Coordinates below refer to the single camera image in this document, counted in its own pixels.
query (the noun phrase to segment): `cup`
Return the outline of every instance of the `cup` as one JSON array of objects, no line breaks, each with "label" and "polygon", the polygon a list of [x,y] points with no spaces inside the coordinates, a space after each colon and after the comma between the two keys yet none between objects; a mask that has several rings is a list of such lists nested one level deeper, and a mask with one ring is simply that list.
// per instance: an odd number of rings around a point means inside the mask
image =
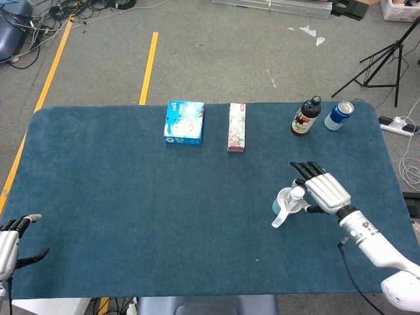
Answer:
[{"label": "cup", "polygon": [[282,225],[284,221],[286,221],[286,218],[289,214],[299,212],[302,209],[301,201],[303,199],[291,209],[287,209],[287,207],[285,206],[284,199],[290,193],[291,190],[291,187],[283,188],[282,190],[280,190],[280,192],[277,195],[277,198],[273,202],[272,209],[273,212],[277,215],[277,217],[271,223],[271,225],[274,228],[278,228],[280,225]]}]

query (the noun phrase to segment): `can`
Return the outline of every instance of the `can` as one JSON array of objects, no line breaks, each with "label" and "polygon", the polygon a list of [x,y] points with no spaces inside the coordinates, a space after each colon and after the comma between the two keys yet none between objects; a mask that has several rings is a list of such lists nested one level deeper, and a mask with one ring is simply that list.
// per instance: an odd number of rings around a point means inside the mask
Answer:
[{"label": "can", "polygon": [[331,113],[325,117],[325,126],[332,131],[339,130],[343,123],[348,119],[354,111],[352,103],[343,101],[334,106]]}]

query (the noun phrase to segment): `tripod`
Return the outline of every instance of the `tripod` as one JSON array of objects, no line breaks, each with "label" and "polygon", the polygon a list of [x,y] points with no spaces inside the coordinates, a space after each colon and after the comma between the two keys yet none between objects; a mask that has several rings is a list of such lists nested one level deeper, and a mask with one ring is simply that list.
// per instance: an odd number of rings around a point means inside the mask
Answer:
[{"label": "tripod", "polygon": [[[400,89],[400,74],[401,74],[401,61],[402,61],[402,47],[404,40],[407,38],[407,36],[414,30],[414,28],[420,23],[420,17],[416,18],[413,24],[409,27],[407,32],[395,43],[385,47],[384,49],[381,49],[380,51],[375,52],[374,54],[368,56],[367,58],[364,58],[360,61],[362,63],[363,61],[366,61],[367,59],[370,59],[369,65],[364,68],[361,72],[359,72],[355,77],[353,77],[349,82],[347,82],[345,85],[343,85],[337,92],[331,95],[331,97],[334,97],[338,93],[340,93],[343,89],[345,89],[350,83],[353,81],[359,84],[361,87],[395,87],[395,103],[394,107],[397,107],[398,105],[398,91]],[[392,56],[394,56],[394,53],[398,51],[398,67],[396,72],[396,83],[395,84],[382,84],[382,85],[370,85],[369,82],[373,79],[373,77],[378,73],[378,71],[383,67],[383,65],[388,61],[388,59]],[[378,58],[374,59],[375,56],[378,54],[381,54]],[[378,65],[378,67],[375,68],[375,70],[370,75],[370,70],[378,61],[381,61],[381,63]],[[358,81],[358,77],[360,77],[362,74],[365,74],[365,78],[363,83]]]}]

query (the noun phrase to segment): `red and white box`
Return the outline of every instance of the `red and white box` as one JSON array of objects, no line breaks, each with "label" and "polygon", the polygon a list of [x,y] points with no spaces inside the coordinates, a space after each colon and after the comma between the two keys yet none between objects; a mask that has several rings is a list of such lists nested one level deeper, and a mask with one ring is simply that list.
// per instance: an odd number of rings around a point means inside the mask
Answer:
[{"label": "red and white box", "polygon": [[245,103],[230,103],[228,151],[245,150]]}]

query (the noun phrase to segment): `chair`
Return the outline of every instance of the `chair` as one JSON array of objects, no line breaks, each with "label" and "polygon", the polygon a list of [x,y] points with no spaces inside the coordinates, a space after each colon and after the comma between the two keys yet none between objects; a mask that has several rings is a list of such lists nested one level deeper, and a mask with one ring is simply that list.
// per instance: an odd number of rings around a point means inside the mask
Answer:
[{"label": "chair", "polygon": [[278,315],[275,295],[141,297],[138,315]]}]

